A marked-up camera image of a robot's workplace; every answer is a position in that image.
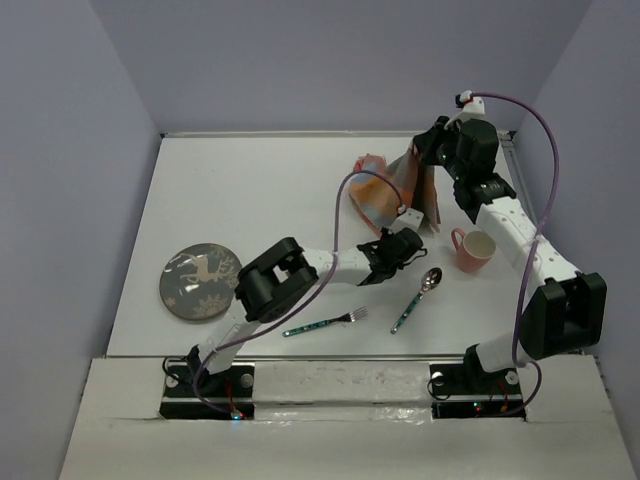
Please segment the orange grey checked cloth napkin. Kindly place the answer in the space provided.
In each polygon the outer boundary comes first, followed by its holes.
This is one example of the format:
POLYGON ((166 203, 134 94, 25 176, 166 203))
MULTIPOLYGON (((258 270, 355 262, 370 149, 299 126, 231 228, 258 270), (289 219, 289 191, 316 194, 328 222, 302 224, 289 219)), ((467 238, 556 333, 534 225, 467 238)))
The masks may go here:
POLYGON ((435 167, 421 163, 413 142, 391 163, 379 155, 361 156, 353 172, 355 175, 348 186, 349 198, 377 235, 383 228, 391 227, 402 205, 423 215, 421 228, 440 231, 435 167))

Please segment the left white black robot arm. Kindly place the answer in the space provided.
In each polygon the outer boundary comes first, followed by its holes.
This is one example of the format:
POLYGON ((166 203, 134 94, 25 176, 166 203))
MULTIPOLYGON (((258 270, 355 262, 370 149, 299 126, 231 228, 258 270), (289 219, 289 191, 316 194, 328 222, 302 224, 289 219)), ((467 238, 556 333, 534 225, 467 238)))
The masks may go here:
POLYGON ((201 395, 215 392, 221 372, 261 325, 292 317, 329 284, 381 284, 426 253, 409 228, 385 230, 377 240, 334 252, 304 248, 292 237, 280 240, 240 270, 229 309, 186 357, 187 383, 201 395))

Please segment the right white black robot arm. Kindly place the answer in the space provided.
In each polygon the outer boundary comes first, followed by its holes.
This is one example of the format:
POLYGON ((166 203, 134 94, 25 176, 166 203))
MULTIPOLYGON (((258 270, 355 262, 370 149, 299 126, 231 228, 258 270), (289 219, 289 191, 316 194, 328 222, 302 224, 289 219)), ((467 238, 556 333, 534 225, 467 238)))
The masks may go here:
POLYGON ((449 174, 458 207, 522 277, 513 331, 466 350, 462 384, 482 392, 497 372, 596 345, 606 282, 597 273, 582 272, 537 232, 515 190, 495 171, 496 128, 482 119, 440 116, 413 145, 424 165, 449 174))

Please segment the pink ceramic mug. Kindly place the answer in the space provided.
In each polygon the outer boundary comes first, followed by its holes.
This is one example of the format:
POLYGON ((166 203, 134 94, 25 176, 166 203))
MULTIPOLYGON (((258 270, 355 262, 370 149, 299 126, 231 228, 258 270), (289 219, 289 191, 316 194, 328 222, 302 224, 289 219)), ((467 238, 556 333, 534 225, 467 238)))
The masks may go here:
POLYGON ((483 231, 465 233, 462 229, 455 228, 450 237, 455 250, 456 266, 467 274, 481 270, 497 250, 494 240, 483 231))

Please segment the grey plate with deer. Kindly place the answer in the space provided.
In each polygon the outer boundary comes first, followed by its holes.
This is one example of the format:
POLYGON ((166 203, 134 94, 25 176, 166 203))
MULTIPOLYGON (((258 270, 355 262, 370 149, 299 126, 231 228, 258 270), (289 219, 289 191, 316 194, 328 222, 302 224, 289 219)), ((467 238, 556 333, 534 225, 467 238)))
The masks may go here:
POLYGON ((162 269, 160 299, 182 320, 207 321, 229 308, 241 268, 236 254, 223 245, 191 245, 176 253, 162 269))

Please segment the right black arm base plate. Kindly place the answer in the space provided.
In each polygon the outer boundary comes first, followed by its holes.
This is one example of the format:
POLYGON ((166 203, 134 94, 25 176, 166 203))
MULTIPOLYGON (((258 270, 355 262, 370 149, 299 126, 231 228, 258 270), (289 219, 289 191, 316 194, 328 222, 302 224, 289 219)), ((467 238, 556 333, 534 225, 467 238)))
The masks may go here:
POLYGON ((426 387, 436 420, 526 418, 524 396, 514 369, 477 381, 467 379, 461 363, 431 364, 429 372, 426 387))

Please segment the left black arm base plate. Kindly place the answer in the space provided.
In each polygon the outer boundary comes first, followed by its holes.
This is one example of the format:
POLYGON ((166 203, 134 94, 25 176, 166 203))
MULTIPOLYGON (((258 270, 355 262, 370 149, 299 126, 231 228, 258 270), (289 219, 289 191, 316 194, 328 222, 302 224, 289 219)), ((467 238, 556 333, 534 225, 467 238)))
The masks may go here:
POLYGON ((164 388, 159 415, 168 420, 253 420, 253 386, 255 365, 240 362, 230 369, 199 379, 202 402, 192 387, 193 374, 180 357, 165 357, 162 362, 164 388))

